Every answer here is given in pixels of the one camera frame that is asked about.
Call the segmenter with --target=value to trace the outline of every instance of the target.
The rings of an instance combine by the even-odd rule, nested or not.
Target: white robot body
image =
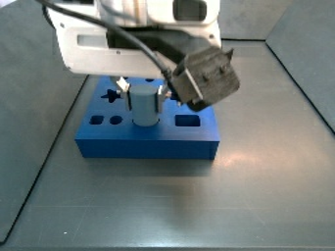
[[[218,25],[221,0],[204,0],[202,2],[208,5],[208,15],[204,21],[178,21],[174,16],[174,0],[101,0],[91,6],[79,4],[59,6],[122,27],[155,25],[162,29],[182,30],[196,37],[206,38],[212,45],[221,47]],[[103,6],[122,15],[113,16]],[[109,47],[105,28],[53,10],[49,11],[49,15],[57,28],[65,64],[74,73],[163,77],[142,51]],[[175,69],[175,62],[159,52],[158,55],[170,68]]]

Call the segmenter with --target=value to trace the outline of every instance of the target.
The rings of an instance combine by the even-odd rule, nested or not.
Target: square hole
[[[175,115],[175,126],[201,126],[201,118],[198,115]]]
[[[101,115],[91,116],[91,120],[90,120],[91,125],[101,125],[102,122],[103,122],[103,116]]]

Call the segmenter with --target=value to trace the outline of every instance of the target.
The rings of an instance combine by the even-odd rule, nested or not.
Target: black wire
[[[134,46],[145,52],[145,54],[153,60],[153,62],[158,66],[158,68],[162,70],[163,76],[167,80],[167,86],[171,89],[171,91],[174,92],[174,88],[171,85],[171,69],[166,66],[165,62],[161,60],[161,58],[158,57],[155,52],[151,50],[151,48],[133,34],[130,34],[130,32],[123,30],[118,25],[109,24],[102,20],[98,20],[87,15],[73,12],[73,11],[57,6],[55,4],[49,2],[47,0],[35,0],[35,1],[39,2],[45,7],[53,9],[54,11],[57,11],[67,16],[71,16],[73,18],[81,19],[81,20],[87,21],[95,25],[99,25],[107,29],[111,29],[115,33],[118,33],[118,35],[121,35],[126,40],[129,40],[134,44]]]
[[[43,12],[45,18],[47,20],[47,23],[50,24],[50,26],[53,28],[55,28],[54,23],[53,23],[51,18],[50,18],[50,15],[47,13],[47,7],[45,5],[42,6],[42,12]]]

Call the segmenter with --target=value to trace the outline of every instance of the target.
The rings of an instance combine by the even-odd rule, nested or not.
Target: blue block
[[[127,81],[133,85],[149,83],[143,78]],[[163,84],[161,79],[150,82]],[[110,103],[111,90],[114,84],[103,76],[77,134],[86,158],[216,159],[221,136],[212,107],[196,113],[167,100],[159,123],[141,127],[133,123],[125,100]]]

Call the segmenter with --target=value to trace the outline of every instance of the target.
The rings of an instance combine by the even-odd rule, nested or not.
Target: gray table surface
[[[85,159],[93,77],[0,250],[335,247],[334,134],[268,45],[226,47],[242,88],[216,107],[217,160]]]

